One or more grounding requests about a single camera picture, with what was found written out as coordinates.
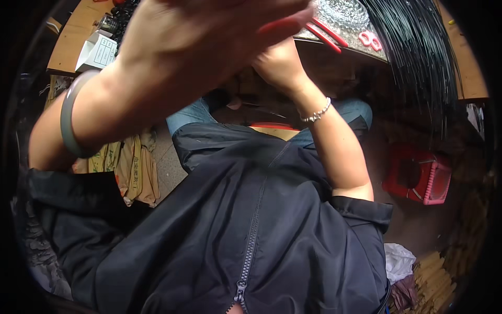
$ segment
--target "red handle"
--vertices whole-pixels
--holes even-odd
[[[341,38],[340,35],[338,35],[334,31],[332,31],[331,28],[324,25],[324,23],[322,23],[320,20],[318,20],[317,18],[313,18],[312,21],[314,22],[315,25],[319,26],[320,28],[322,28],[323,31],[328,33],[329,36],[333,37],[333,39],[336,42],[338,42],[340,44],[340,46],[342,46],[344,48],[348,47],[347,42],[343,38]]]
[[[315,36],[317,36],[325,44],[327,44],[328,46],[330,46],[331,48],[333,48],[333,50],[335,50],[336,52],[338,52],[340,54],[342,53],[342,50],[340,49],[340,47],[338,47],[337,45],[333,44],[332,41],[330,41],[329,39],[327,39],[326,36],[324,36],[321,32],[319,32],[314,27],[312,27],[311,24],[307,23],[307,25],[305,25],[305,28],[308,29],[309,31],[311,31]]]

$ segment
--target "red stool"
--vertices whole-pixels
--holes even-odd
[[[408,143],[391,145],[391,168],[382,188],[424,205],[442,204],[451,179],[449,160]]]

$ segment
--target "red object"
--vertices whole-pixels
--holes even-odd
[[[257,127],[257,128],[269,128],[269,129],[281,129],[281,130],[292,130],[292,131],[299,131],[297,129],[293,129],[292,126],[289,124],[285,123],[276,123],[276,122],[256,122],[251,124],[252,127]]]
[[[365,46],[371,46],[373,50],[378,51],[382,49],[382,44],[380,40],[370,31],[364,31],[359,34],[359,40]]]
[[[313,18],[312,22],[315,25],[317,25],[320,29],[322,29],[324,32],[326,32],[329,36],[331,36],[334,41],[336,41],[337,43],[340,44],[340,46],[345,47],[345,48],[348,47],[347,42],[340,35],[338,35],[334,31],[332,31],[329,27],[327,27],[326,25],[324,25],[320,20],[318,20],[317,18]],[[319,32],[311,23],[307,23],[307,25],[305,25],[305,28],[307,30],[311,31],[315,36],[317,36],[325,44],[327,44],[328,46],[330,46],[331,48],[333,48],[333,50],[335,50],[338,53],[342,53],[342,50],[340,49],[340,47],[338,47],[337,45],[335,45],[323,33]]]
[[[333,39],[340,44],[340,46],[347,48],[347,42],[337,33],[331,30],[331,28],[327,27],[323,22],[321,22],[318,18],[313,18],[312,21],[315,25],[319,26],[323,31],[325,31],[329,36],[333,37]]]
[[[450,186],[449,160],[408,143],[391,145],[391,168],[382,188],[424,205],[442,204]]]

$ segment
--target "cardboard box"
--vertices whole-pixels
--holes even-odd
[[[115,61],[117,42],[99,33],[92,34],[78,56],[75,72],[104,69]]]

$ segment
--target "jeans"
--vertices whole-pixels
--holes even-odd
[[[366,122],[367,128],[369,129],[371,127],[373,113],[371,111],[371,107],[367,103],[356,98],[351,98],[334,102],[333,107],[347,123],[362,117]],[[217,123],[217,121],[209,113],[209,107],[202,98],[170,115],[166,118],[166,122],[171,135],[173,135],[180,127],[189,123]],[[289,142],[303,148],[315,149],[314,139],[312,138],[312,133],[310,133],[308,128],[303,129],[297,135],[293,136]]]

